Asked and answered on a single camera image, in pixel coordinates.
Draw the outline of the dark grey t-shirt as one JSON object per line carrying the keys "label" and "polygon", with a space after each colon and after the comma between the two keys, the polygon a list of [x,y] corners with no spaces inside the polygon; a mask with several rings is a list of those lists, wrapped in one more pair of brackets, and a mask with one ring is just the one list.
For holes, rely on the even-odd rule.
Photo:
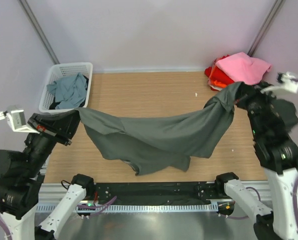
{"label": "dark grey t-shirt", "polygon": [[138,176],[167,167],[183,172],[191,158],[211,157],[234,119],[234,102],[242,82],[210,98],[200,110],[169,117],[117,117],[78,108],[91,141],[106,160],[121,160]]}

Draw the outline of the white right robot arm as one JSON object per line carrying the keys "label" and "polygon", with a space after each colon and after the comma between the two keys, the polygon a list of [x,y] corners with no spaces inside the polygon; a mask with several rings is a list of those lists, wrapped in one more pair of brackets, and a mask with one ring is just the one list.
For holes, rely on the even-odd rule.
{"label": "white right robot arm", "polygon": [[272,207],[254,198],[232,172],[216,177],[214,192],[242,208],[259,240],[298,240],[298,146],[289,135],[298,124],[296,107],[278,98],[270,84],[236,82],[228,89],[235,92],[235,105],[247,112]]}

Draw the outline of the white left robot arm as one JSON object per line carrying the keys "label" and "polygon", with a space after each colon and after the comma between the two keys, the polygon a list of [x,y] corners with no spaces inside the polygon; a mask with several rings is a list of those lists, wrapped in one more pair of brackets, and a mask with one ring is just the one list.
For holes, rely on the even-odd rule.
{"label": "white left robot arm", "polygon": [[44,181],[41,168],[56,144],[70,145],[80,123],[77,110],[54,115],[0,112],[14,132],[25,132],[23,151],[0,149],[0,227],[6,240],[56,240],[82,200],[95,194],[93,178],[77,174],[52,213],[35,226],[39,192]]}

